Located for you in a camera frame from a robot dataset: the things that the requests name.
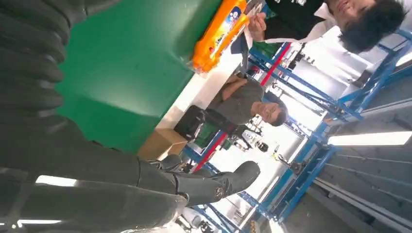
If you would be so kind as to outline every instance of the cardboard box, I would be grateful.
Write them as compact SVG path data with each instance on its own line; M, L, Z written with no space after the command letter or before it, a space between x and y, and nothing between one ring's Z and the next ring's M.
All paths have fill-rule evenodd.
M137 155L144 160L163 160L170 154L180 154L186 143L187 140L172 129L156 129Z

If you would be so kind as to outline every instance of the black bag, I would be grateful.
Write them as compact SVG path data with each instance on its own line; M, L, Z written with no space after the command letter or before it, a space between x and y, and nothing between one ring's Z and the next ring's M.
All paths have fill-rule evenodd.
M200 129L206 122L206 111L198 106L192 105L177 123L174 130L184 137L187 141L192 142L196 139Z

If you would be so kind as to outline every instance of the boot logo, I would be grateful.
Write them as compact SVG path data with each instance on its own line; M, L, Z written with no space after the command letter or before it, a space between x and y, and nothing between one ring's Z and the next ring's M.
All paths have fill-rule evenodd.
M223 197L223 188L222 187L217 187L215 189L215 198L220 200Z

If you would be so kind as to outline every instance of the black shirt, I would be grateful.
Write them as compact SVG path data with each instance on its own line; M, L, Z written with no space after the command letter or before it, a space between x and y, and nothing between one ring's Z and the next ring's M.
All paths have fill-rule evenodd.
M323 0L266 0L268 7L276 13L266 21L265 40L271 38L304 39L313 27L324 21L315 12Z

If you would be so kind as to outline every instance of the blue metal rack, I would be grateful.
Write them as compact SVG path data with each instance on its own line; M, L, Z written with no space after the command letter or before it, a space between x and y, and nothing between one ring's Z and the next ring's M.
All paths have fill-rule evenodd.
M287 80L281 77L278 77L276 75L272 76L274 76L277 80L290 87L294 91L308 98L319 107L325 109L340 121L346 123L346 119L349 117L355 117L357 120L362 120L363 117L360 115L360 113L366 108L371 99L378 93L381 88L393 83L396 80L399 80L400 78L403 78L407 74L412 74L412 68L406 68L393 73L397 61L403 55L405 55L412 46L411 32L399 30L397 31L397 34L406 38L404 42L399 44L399 46L403 45L403 47L398 50L392 50L383 45L379 45L379 48L388 52L388 56L384 59L381 66L370 77L363 88L338 100L334 100L332 97L328 96L315 86L309 84L305 80L293 74L290 70L281 66L278 66L277 69L283 72L285 76L288 76L289 78L300 82L301 84L315 92L316 95L304 92L299 88L296 88L295 86L287 82ZM256 59L249 59L249 61L264 71L269 70L269 67L266 66L266 63L272 64L277 59L276 56L271 59L267 58L262 54L259 54L255 50L251 50L250 54L256 57ZM351 103L349 105L346 105L345 103L349 101L351 101ZM325 123L321 123L315 131L311 132L310 135L306 134L308 140L299 151L298 155L295 157L294 162L301 163L306 160L307 165L296 177L294 177L293 172L288 169L280 177L276 185L269 192L268 196L262 203L259 203L256 199L251 197L246 192L241 192L238 195L242 197L246 202L248 202L252 207L256 207L257 212L266 218L273 218L278 221L283 221L285 218L287 218L287 216L292 212L296 204L299 202L300 198L304 195L307 188L312 184L313 180L322 170L328 159L334 154L336 150L339 150L339 148L324 144L325 130L327 128L328 126ZM207 153L207 151L210 150L210 147L214 144L214 142L216 142L220 135L221 133L218 133L215 136L215 138L202 154L199 154L189 147L185 147L184 153L198 163L201 161L202 157ZM219 172L219 170L217 170L217 168L210 163L206 163L204 167L209 169L212 173ZM269 210L269 206L272 206L274 202L274 207ZM213 206L210 205L209 207L219 218L223 226L207 216L204 210L198 208L198 211L204 214L207 219L217 228L221 229L223 232L240 230L236 224L219 213L219 211L217 211Z

